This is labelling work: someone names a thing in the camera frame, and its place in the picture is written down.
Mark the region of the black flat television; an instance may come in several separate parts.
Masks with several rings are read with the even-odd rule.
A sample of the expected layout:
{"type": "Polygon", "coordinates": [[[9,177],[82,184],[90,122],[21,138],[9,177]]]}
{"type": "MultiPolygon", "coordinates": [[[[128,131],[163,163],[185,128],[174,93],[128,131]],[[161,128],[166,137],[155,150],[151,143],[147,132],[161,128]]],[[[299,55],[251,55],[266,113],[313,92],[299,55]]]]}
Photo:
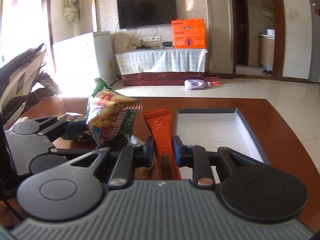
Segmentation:
{"type": "Polygon", "coordinates": [[[117,0],[120,29],[170,24],[177,19],[176,0],[117,0]]]}

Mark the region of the green prawn cracker bag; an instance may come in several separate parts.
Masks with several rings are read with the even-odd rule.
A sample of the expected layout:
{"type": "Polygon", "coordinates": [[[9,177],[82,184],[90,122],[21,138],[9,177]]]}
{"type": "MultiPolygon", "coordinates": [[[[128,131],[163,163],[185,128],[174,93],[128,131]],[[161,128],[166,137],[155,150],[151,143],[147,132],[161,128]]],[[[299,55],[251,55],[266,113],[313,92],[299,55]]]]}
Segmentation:
{"type": "Polygon", "coordinates": [[[86,124],[86,116],[79,113],[67,112],[59,117],[61,121],[67,121],[68,126],[62,138],[65,140],[84,141],[92,139],[86,124]]]}
{"type": "Polygon", "coordinates": [[[88,98],[86,125],[98,145],[118,136],[131,136],[133,124],[142,103],[113,90],[101,78],[95,79],[95,89],[88,98]]]}

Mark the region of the grey shallow box tray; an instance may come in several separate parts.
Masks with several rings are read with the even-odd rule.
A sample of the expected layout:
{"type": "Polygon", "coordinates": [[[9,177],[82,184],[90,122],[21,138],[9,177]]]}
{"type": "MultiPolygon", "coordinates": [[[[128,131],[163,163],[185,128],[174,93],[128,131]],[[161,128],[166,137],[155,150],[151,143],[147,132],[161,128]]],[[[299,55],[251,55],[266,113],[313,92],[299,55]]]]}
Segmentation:
{"type": "Polygon", "coordinates": [[[270,163],[238,108],[180,109],[174,135],[184,145],[199,145],[210,152],[227,147],[267,165],[270,163]]]}

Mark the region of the white lace tablecloth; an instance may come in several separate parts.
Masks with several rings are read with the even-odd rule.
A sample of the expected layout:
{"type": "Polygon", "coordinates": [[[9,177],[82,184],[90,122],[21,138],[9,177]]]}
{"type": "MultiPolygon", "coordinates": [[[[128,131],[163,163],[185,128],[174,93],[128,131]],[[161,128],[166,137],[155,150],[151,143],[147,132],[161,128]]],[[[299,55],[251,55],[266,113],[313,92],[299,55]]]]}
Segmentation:
{"type": "Polygon", "coordinates": [[[117,53],[121,75],[205,72],[206,49],[136,49],[117,53]]]}

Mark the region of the dark red TV cabinet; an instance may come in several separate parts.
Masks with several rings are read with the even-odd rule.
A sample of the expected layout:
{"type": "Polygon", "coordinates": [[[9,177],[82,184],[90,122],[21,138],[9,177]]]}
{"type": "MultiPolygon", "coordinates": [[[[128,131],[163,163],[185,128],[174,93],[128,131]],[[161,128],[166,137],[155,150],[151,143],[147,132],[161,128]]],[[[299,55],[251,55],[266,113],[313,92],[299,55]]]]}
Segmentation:
{"type": "Polygon", "coordinates": [[[121,76],[124,86],[183,86],[185,80],[204,80],[202,72],[137,73],[121,76]]]}

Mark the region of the white electric scooter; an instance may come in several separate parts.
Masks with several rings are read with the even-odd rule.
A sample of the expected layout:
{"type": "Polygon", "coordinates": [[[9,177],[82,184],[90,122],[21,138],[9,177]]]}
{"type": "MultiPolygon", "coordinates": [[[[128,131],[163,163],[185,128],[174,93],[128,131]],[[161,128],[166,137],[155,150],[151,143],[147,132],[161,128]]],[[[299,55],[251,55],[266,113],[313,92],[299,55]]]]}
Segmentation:
{"type": "Polygon", "coordinates": [[[58,85],[42,70],[46,50],[30,48],[1,67],[2,125],[13,123],[41,99],[60,93],[58,85]]]}

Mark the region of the pair of slippers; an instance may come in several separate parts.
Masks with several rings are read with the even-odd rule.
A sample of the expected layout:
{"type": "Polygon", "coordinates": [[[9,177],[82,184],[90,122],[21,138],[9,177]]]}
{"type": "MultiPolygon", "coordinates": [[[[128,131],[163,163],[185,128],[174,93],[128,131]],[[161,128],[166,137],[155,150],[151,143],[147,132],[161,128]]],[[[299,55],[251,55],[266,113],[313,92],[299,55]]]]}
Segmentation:
{"type": "Polygon", "coordinates": [[[271,69],[264,69],[263,75],[272,75],[272,70],[271,69]]]}

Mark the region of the grey refrigerator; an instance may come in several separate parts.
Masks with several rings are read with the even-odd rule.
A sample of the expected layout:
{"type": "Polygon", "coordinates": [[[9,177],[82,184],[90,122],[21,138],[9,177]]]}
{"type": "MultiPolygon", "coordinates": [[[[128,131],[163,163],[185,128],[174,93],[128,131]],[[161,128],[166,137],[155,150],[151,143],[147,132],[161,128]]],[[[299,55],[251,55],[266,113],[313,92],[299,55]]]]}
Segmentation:
{"type": "Polygon", "coordinates": [[[320,74],[320,17],[311,14],[312,18],[312,53],[309,81],[319,83],[320,74]]]}

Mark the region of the black router box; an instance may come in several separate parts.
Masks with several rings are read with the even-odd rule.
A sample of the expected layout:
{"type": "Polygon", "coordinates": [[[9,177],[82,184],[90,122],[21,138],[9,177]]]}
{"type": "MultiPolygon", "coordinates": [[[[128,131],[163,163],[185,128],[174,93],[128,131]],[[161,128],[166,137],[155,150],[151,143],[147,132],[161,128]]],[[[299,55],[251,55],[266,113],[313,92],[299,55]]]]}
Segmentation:
{"type": "Polygon", "coordinates": [[[163,46],[163,47],[165,47],[165,48],[167,48],[167,47],[172,47],[172,46],[173,46],[173,44],[172,44],[172,42],[171,42],[171,41],[170,41],[170,42],[169,42],[169,41],[167,41],[167,42],[163,42],[163,43],[162,43],[162,46],[163,46]]]}

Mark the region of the orange cardboard box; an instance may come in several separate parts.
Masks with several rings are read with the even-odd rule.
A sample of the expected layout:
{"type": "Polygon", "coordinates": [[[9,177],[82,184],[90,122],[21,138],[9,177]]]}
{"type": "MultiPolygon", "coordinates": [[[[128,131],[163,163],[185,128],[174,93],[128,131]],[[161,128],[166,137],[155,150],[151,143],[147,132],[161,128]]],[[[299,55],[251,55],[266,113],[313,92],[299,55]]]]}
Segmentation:
{"type": "Polygon", "coordinates": [[[205,49],[206,28],[204,19],[191,18],[171,22],[173,44],[176,49],[205,49]]]}

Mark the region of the red floor scale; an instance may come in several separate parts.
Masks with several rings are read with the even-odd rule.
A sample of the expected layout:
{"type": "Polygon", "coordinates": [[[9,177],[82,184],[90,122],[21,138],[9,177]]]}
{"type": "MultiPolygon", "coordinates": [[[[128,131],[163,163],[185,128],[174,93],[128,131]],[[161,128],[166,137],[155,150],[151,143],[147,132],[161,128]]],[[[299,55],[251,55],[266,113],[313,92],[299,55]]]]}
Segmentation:
{"type": "Polygon", "coordinates": [[[204,74],[204,81],[206,81],[210,86],[221,86],[222,82],[218,75],[216,74],[204,74]]]}

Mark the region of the white chest freezer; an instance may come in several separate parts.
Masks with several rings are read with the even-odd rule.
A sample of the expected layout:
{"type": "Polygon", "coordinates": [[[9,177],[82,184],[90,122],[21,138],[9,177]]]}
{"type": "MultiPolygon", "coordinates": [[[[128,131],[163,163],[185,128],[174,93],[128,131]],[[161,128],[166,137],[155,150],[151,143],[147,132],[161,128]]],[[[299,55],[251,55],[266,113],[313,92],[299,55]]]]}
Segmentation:
{"type": "Polygon", "coordinates": [[[110,31],[82,34],[53,44],[55,82],[62,96],[86,98],[95,79],[116,82],[110,31]]]}

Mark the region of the yellow bread packet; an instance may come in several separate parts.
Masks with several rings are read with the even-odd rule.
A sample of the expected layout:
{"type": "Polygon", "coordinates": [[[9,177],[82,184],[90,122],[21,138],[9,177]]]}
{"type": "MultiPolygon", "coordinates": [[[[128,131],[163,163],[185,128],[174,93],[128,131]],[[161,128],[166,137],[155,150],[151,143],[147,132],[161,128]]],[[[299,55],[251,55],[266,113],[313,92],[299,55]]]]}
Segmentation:
{"type": "Polygon", "coordinates": [[[135,180],[156,180],[157,171],[155,166],[140,167],[135,169],[135,180]]]}

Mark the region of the orange snack stick packet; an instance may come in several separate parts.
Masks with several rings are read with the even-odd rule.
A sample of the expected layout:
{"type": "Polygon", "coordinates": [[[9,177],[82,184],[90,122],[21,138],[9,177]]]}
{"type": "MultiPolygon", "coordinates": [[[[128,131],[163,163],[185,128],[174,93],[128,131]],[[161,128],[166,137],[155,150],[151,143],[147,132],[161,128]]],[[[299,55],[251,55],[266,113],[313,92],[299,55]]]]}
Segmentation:
{"type": "Polygon", "coordinates": [[[143,112],[144,121],[155,141],[157,177],[160,180],[180,180],[172,142],[172,119],[168,108],[143,112]]]}

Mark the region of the wooden kitchen cabinet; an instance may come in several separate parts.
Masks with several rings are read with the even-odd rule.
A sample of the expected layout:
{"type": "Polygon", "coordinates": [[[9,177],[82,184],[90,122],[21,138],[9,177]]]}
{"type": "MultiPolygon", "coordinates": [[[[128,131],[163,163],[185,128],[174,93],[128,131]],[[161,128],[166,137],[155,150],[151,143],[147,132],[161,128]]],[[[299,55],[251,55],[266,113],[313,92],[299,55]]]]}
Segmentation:
{"type": "Polygon", "coordinates": [[[258,36],[258,63],[266,69],[273,69],[275,38],[267,35],[258,36]]]}

